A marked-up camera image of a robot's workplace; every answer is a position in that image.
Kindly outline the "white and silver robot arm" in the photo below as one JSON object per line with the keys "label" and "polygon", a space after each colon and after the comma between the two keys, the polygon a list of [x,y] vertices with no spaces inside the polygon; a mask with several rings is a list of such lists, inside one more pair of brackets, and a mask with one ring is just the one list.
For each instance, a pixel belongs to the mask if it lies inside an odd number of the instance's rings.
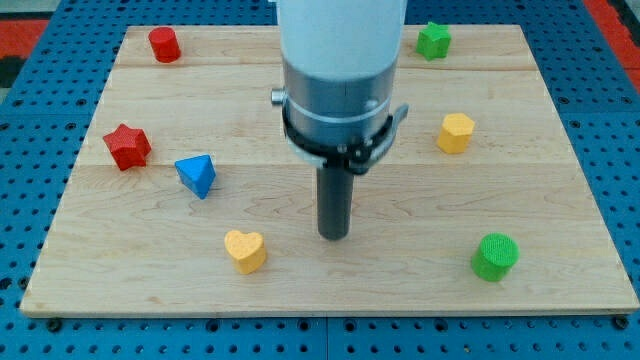
{"label": "white and silver robot arm", "polygon": [[381,131],[406,8],[406,0],[277,1],[292,140],[348,145]]}

